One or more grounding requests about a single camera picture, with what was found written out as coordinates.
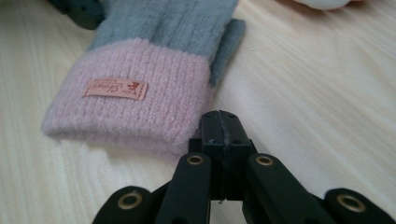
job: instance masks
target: pink label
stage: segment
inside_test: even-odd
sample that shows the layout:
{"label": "pink label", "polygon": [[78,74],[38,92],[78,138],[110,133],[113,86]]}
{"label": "pink label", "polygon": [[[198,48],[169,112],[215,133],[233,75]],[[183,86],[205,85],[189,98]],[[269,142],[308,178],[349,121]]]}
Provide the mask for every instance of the pink label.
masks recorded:
{"label": "pink label", "polygon": [[122,78],[96,78],[92,79],[85,90],[85,96],[116,96],[135,100],[143,100],[148,89],[148,83],[136,82]]}

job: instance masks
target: ribbed cuff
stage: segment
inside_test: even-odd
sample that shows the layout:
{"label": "ribbed cuff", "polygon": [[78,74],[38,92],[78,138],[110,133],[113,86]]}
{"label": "ribbed cuff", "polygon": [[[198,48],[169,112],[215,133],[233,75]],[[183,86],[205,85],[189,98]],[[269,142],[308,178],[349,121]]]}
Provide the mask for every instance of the ribbed cuff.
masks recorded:
{"label": "ribbed cuff", "polygon": [[[82,96],[90,80],[107,77],[148,83],[145,98]],[[126,40],[78,60],[42,130],[55,139],[123,145],[175,159],[187,152],[212,93],[205,57]]]}

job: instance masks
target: metal ring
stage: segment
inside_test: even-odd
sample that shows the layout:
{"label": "metal ring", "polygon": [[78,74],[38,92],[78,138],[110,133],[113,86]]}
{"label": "metal ring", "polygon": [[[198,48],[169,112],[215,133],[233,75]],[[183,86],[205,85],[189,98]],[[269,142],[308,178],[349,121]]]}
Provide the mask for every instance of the metal ring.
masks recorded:
{"label": "metal ring", "polygon": [[265,166],[270,166],[272,164],[274,164],[274,161],[266,156],[260,156],[258,158],[256,158],[256,162],[260,165],[265,165]]}
{"label": "metal ring", "polygon": [[[134,201],[133,203],[126,203],[125,199],[128,197],[135,197],[136,201]],[[122,197],[119,198],[118,205],[119,205],[120,209],[127,210],[127,209],[136,208],[142,201],[143,201],[142,195],[139,192],[134,190],[131,193],[122,195]]]}
{"label": "metal ring", "polygon": [[[346,199],[353,201],[354,203],[356,203],[356,205],[347,203]],[[364,205],[364,203],[362,203],[361,200],[359,200],[353,196],[347,195],[347,194],[338,195],[337,202],[339,202],[346,209],[348,209],[352,212],[362,213],[362,212],[366,211],[366,205]]]}
{"label": "metal ring", "polygon": [[199,165],[204,162],[204,158],[200,156],[190,156],[187,158],[187,162],[191,165]]}

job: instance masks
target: wooden table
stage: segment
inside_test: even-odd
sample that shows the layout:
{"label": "wooden table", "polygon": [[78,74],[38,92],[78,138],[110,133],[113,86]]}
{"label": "wooden table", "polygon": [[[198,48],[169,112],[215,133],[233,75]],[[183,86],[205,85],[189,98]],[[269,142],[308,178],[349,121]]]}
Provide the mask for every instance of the wooden table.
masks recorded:
{"label": "wooden table", "polygon": [[[235,113],[260,152],[308,191],[356,190],[396,218],[396,1],[316,11],[241,0],[247,32],[213,109]],[[0,3],[0,223],[90,223],[129,185],[154,190],[174,164],[130,148],[50,140],[40,125],[94,32],[47,1]],[[212,203],[211,223],[245,223]]]}

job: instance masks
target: knitted glove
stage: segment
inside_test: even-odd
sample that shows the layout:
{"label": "knitted glove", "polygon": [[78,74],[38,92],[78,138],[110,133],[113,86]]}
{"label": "knitted glove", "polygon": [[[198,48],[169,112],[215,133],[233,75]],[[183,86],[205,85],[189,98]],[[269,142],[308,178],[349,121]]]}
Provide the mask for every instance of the knitted glove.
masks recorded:
{"label": "knitted glove", "polygon": [[[231,20],[236,4],[107,1],[106,19],[49,107],[43,132],[176,160],[244,32],[243,21]],[[120,97],[126,92],[134,99]]]}

